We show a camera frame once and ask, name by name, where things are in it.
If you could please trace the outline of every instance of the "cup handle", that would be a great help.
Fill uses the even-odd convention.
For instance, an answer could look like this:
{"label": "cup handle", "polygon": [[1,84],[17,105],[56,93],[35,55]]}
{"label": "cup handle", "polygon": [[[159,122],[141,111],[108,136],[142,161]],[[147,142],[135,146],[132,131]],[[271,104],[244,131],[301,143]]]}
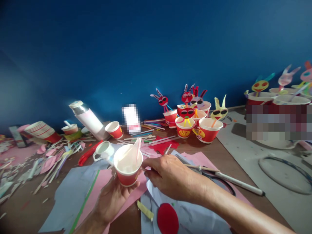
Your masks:
{"label": "cup handle", "polygon": [[96,162],[96,161],[99,161],[99,160],[101,160],[102,158],[101,158],[101,156],[100,157],[98,157],[97,159],[95,158],[95,156],[97,155],[97,153],[96,152],[94,152],[93,153],[93,160]]}

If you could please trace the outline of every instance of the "pink bunny puppet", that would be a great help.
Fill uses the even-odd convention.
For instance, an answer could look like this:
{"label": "pink bunny puppet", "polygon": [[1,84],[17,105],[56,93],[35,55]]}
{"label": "pink bunny puppet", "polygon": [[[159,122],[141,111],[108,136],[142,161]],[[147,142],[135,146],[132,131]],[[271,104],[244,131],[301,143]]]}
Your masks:
{"label": "pink bunny puppet", "polygon": [[290,82],[292,81],[292,77],[293,75],[299,71],[301,69],[301,67],[298,67],[296,69],[294,69],[292,72],[288,73],[288,70],[290,69],[292,65],[289,65],[288,67],[285,68],[285,70],[283,71],[283,74],[280,76],[278,83],[279,83],[279,91],[283,90],[285,85],[290,84]]}
{"label": "pink bunny puppet", "polygon": [[196,106],[194,108],[201,109],[205,106],[203,97],[205,93],[207,92],[207,89],[205,89],[200,96],[198,96],[198,86],[196,88],[193,87],[193,94],[195,97],[191,100],[191,104],[194,104],[197,102]]}

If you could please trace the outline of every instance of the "white thermos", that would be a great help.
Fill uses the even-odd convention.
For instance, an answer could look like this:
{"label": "white thermos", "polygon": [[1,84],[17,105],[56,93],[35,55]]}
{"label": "white thermos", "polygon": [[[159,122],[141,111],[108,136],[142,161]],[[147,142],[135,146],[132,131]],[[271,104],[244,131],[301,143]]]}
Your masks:
{"label": "white thermos", "polygon": [[95,136],[98,140],[104,139],[105,127],[95,114],[82,101],[75,101],[69,105],[76,118]]}

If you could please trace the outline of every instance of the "yellow paper scrap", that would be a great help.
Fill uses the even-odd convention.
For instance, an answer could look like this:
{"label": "yellow paper scrap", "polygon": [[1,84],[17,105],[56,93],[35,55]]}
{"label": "yellow paper scrap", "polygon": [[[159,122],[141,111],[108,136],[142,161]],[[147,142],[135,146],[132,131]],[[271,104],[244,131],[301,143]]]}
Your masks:
{"label": "yellow paper scrap", "polygon": [[146,215],[151,221],[153,221],[154,213],[151,212],[148,208],[146,208],[145,205],[143,205],[141,202],[137,201],[138,208],[143,212],[143,214]]}

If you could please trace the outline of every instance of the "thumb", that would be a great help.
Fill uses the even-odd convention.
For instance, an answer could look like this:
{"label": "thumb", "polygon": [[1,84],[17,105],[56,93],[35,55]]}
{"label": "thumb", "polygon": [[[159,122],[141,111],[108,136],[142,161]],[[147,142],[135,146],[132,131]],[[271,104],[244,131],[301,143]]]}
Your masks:
{"label": "thumb", "polygon": [[150,179],[155,187],[159,187],[159,185],[161,185],[161,176],[158,174],[157,171],[151,169],[147,170],[144,174],[147,178]]}

